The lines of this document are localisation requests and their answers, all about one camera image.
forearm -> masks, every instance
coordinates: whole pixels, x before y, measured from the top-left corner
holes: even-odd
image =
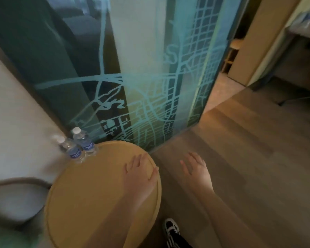
[[[223,248],[267,247],[212,190],[197,195]]]
[[[136,211],[133,201],[123,196],[84,248],[122,248]]]

shoe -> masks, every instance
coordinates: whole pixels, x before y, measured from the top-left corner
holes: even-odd
[[[170,234],[172,233],[177,233],[180,235],[180,231],[179,231],[179,227],[177,223],[171,218],[164,220],[163,231],[166,237],[169,237]]]

round side table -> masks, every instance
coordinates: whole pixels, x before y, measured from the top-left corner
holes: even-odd
[[[56,248],[80,248],[123,195],[122,169],[134,155],[145,153],[124,142],[98,144],[95,156],[81,164],[71,161],[55,180],[45,205],[45,225]],[[147,174],[155,167],[148,156]],[[124,248],[137,248],[152,228],[161,203],[161,179],[137,212]]]

bottle cap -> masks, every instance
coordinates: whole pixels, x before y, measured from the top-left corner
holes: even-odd
[[[80,133],[80,128],[79,127],[75,127],[75,128],[73,128],[72,129],[72,133],[74,133],[74,134],[78,134],[78,133]]]
[[[64,136],[57,136],[56,141],[58,143],[64,143],[65,142],[65,137]]]

blue label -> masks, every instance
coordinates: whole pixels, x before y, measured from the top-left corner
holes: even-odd
[[[94,148],[94,143],[92,142],[89,145],[83,147],[84,150],[91,150],[93,148]]]
[[[70,155],[70,157],[75,159],[75,158],[80,157],[81,154],[82,154],[82,151],[78,148],[77,152],[75,154]]]

